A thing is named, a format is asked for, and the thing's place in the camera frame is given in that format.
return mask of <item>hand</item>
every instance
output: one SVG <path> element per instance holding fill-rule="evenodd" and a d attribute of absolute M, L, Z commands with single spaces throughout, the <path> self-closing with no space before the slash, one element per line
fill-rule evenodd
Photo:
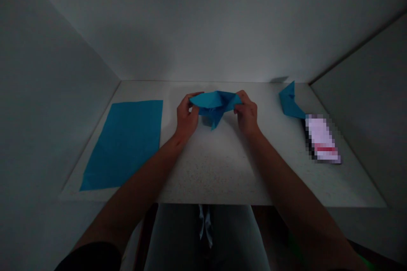
<path fill-rule="evenodd" d="M 243 104 L 234 106 L 234 114 L 237 114 L 237 122 L 239 123 L 240 131 L 246 136 L 251 136 L 260 133 L 257 125 L 257 105 L 252 102 L 244 90 L 236 93 L 239 95 Z"/>
<path fill-rule="evenodd" d="M 195 92 L 185 95 L 177 107 L 177 130 L 174 136 L 183 142 L 187 142 L 196 130 L 198 125 L 199 107 L 192 105 L 190 98 L 203 92 Z"/>

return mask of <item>folded blue paper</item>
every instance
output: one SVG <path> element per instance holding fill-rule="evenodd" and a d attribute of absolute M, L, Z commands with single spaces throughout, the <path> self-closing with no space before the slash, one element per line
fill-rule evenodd
<path fill-rule="evenodd" d="M 81 191 L 121 186 L 160 145 L 162 100 L 112 104 Z"/>
<path fill-rule="evenodd" d="M 202 93 L 190 98 L 190 102 L 199 107 L 199 115 L 211 119 L 212 130 L 219 124 L 223 113 L 233 110 L 234 105 L 242 103 L 237 94 L 223 91 Z"/>
<path fill-rule="evenodd" d="M 305 119 L 305 113 L 295 103 L 295 82 L 285 87 L 280 93 L 281 107 L 286 116 Z"/>

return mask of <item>speckled countertop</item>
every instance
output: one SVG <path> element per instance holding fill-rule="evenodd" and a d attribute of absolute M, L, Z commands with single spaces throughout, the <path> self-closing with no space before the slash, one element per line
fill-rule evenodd
<path fill-rule="evenodd" d="M 363 167 L 335 128 L 331 129 L 343 164 L 321 164 L 310 159 L 304 130 L 298 119 L 287 117 L 278 93 L 287 84 L 195 83 L 123 81 L 111 103 L 163 100 L 160 145 L 176 129 L 176 107 L 185 94 L 196 91 L 246 90 L 258 105 L 258 123 L 264 135 L 288 165 L 328 207 L 385 207 Z M 326 114 L 307 84 L 296 84 L 296 101 L 306 113 Z M 103 114 L 80 160 L 68 179 L 61 200 L 107 201 L 116 188 L 79 192 L 82 175 L 102 131 L 110 105 Z M 180 156 L 159 202 L 271 205 L 263 182 L 248 153 L 233 112 L 227 112 L 211 131 L 202 120 Z"/>

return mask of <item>blue origami paper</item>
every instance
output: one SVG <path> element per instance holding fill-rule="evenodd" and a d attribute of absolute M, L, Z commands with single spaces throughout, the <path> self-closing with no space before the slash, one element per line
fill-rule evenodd
<path fill-rule="evenodd" d="M 233 110 L 234 105 L 242 103 L 237 94 L 223 91 L 202 93 L 190 98 L 190 102 L 199 107 L 199 115 L 211 119 L 212 130 L 219 124 L 223 113 Z"/>
<path fill-rule="evenodd" d="M 305 113 L 295 103 L 295 82 L 285 87 L 280 93 L 280 102 L 286 116 L 305 119 Z"/>
<path fill-rule="evenodd" d="M 159 149 L 162 100 L 112 104 L 81 191 L 124 184 Z"/>

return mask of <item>white pants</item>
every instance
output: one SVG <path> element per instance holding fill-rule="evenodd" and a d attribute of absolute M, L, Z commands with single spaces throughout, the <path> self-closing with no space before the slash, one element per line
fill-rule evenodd
<path fill-rule="evenodd" d="M 211 270 L 270 271 L 250 205 L 211 205 Z M 198 205 L 160 204 L 145 270 L 204 270 Z"/>

